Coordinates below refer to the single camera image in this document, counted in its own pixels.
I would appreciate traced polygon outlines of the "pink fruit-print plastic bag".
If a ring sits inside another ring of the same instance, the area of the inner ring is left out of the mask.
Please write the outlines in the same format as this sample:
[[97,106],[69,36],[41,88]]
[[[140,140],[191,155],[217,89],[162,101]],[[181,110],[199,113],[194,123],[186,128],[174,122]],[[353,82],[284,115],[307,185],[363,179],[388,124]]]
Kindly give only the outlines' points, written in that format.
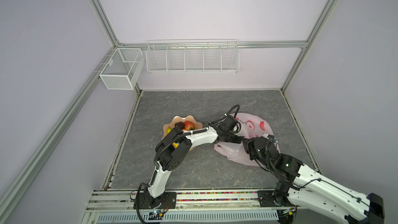
[[[237,134],[240,137],[250,139],[266,136],[267,134],[274,135],[268,122],[256,115],[238,113],[236,119],[241,123],[241,130]],[[249,154],[245,152],[242,143],[219,142],[214,145],[214,150],[230,161],[246,166],[258,167],[258,164],[254,160],[250,160]]]

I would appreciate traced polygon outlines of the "tan scalloped fruit bowl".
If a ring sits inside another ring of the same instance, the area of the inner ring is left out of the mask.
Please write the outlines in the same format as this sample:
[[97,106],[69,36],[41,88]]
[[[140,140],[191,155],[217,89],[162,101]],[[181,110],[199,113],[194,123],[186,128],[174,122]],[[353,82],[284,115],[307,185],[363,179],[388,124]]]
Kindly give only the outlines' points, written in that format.
[[185,122],[191,122],[193,124],[193,127],[195,130],[197,129],[201,129],[204,127],[204,125],[201,122],[198,122],[195,120],[195,118],[192,115],[188,115],[186,117],[180,117],[180,116],[175,116],[172,120],[172,122],[166,124],[163,126],[163,137],[162,139],[164,139],[167,134],[169,133],[170,129],[173,129],[175,127],[179,127],[182,130],[186,130],[185,129]]

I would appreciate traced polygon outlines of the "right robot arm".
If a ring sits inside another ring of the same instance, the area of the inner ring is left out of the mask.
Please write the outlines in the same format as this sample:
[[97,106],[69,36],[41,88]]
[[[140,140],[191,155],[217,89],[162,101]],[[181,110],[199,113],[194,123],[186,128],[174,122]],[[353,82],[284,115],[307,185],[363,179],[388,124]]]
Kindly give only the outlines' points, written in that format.
[[333,219],[340,224],[382,224],[383,198],[362,194],[316,172],[299,159],[276,148],[272,136],[243,139],[250,160],[278,179],[272,193],[260,191],[265,206],[298,206]]

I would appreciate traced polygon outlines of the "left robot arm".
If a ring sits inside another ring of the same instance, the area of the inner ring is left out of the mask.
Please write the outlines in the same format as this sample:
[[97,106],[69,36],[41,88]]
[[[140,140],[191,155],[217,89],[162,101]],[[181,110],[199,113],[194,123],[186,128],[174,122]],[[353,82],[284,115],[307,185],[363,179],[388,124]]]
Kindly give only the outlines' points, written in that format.
[[134,208],[154,209],[172,199],[165,195],[166,184],[171,172],[182,164],[191,149],[219,140],[239,143],[242,140],[237,135],[241,130],[241,123],[236,119],[239,110],[240,105],[234,105],[223,117],[201,129],[183,131],[173,128],[155,148],[154,172],[149,183],[139,185],[133,199]]

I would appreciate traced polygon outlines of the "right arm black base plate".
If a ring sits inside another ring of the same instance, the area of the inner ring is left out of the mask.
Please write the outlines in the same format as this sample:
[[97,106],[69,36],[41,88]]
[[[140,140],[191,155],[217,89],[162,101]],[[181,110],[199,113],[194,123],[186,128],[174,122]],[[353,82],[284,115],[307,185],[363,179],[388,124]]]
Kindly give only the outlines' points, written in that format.
[[273,190],[259,190],[258,202],[261,207],[294,207],[286,196],[275,193]]

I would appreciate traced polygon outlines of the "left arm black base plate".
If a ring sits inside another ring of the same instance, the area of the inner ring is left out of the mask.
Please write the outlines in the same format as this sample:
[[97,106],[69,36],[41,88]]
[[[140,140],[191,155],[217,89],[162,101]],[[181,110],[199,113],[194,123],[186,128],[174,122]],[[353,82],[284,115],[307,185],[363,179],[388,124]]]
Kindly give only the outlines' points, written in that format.
[[148,192],[140,192],[138,200],[134,202],[134,209],[174,209],[177,203],[176,192],[165,192],[157,198],[153,198]]

